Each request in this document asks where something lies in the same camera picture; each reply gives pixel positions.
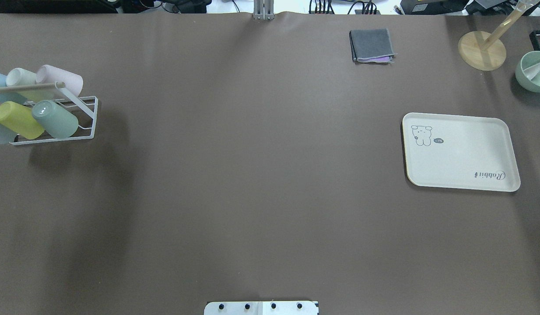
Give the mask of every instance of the folded cloth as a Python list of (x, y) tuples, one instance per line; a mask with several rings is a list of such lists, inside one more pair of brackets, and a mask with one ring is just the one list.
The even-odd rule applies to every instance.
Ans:
[(393, 45), (389, 30), (351, 30), (352, 59), (358, 62), (392, 62)]

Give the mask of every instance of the white plate with holes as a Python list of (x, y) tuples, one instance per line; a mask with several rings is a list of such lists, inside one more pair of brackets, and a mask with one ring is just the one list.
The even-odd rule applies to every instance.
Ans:
[(408, 113), (406, 175), (417, 186), (514, 192), (521, 186), (508, 125), (497, 118)]
[(318, 315), (317, 301), (210, 302), (204, 315)]

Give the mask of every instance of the metal bracket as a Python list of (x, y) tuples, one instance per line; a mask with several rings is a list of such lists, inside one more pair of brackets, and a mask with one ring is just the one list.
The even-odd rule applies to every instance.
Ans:
[(204, 315), (319, 315), (318, 301), (210, 302)]
[(255, 20), (274, 20), (274, 0), (254, 0)]

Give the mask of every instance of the cartoon bear print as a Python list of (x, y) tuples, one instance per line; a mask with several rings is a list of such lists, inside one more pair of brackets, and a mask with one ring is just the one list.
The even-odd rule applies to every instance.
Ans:
[(414, 135), (414, 139), (416, 139), (416, 144), (419, 146), (430, 146), (432, 129), (430, 126), (412, 126), (412, 134)]

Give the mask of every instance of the yellow cup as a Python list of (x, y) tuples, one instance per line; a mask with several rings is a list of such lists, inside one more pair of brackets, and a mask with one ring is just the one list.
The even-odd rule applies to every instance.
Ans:
[(44, 128), (32, 117), (30, 108), (12, 101), (0, 105), (0, 124), (29, 140), (44, 132)]

